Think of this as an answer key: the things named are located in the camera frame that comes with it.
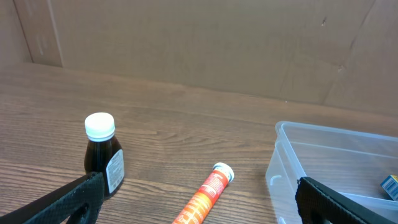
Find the dark brown medicine bottle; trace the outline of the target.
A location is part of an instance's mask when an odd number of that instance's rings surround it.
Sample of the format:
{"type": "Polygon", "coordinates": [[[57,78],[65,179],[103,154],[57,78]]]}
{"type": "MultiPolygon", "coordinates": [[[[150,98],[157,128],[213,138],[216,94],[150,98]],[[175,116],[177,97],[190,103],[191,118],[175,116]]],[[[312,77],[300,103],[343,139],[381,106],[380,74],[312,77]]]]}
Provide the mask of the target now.
{"type": "Polygon", "coordinates": [[[85,131],[88,137],[85,171],[102,173],[104,197],[111,198],[125,177],[124,152],[115,136],[114,118],[105,112],[93,113],[85,119],[85,131]]]}

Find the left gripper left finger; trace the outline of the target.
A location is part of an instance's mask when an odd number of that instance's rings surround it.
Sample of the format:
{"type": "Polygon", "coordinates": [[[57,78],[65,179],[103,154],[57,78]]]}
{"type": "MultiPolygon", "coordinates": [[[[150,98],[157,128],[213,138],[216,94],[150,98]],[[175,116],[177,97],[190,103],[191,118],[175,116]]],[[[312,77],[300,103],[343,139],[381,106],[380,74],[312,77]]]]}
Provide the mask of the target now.
{"type": "Polygon", "coordinates": [[[104,201],[104,178],[90,172],[1,217],[1,223],[84,223],[97,221],[104,201]]]}

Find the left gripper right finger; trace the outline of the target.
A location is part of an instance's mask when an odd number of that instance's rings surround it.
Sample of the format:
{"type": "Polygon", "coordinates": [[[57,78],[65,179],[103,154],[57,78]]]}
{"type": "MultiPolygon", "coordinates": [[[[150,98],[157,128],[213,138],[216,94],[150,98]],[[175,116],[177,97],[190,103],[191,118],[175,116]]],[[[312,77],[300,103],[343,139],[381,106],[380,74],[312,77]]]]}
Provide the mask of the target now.
{"type": "Polygon", "coordinates": [[[311,177],[297,183],[295,201],[303,224],[394,224],[311,177]]]}

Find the blue yellow VapoDrops box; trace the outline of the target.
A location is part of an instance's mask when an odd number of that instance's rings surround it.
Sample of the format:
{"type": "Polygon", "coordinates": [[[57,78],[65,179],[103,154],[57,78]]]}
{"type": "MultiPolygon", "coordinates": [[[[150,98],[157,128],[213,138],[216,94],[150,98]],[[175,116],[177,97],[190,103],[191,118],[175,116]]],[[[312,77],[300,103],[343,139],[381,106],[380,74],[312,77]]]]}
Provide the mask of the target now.
{"type": "Polygon", "coordinates": [[[382,183],[381,187],[390,196],[391,199],[397,201],[398,198],[398,180],[396,175],[389,175],[382,183]]]}

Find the orange tablet tube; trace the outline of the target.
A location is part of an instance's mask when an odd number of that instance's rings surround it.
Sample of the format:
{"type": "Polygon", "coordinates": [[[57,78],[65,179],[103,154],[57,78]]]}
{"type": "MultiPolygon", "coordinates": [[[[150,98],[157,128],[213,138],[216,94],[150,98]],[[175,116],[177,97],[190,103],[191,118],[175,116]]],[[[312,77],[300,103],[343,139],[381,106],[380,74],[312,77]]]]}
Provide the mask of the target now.
{"type": "Polygon", "coordinates": [[[172,224],[202,224],[226,186],[233,179],[234,172],[229,165],[222,162],[216,163],[211,174],[172,224]]]}

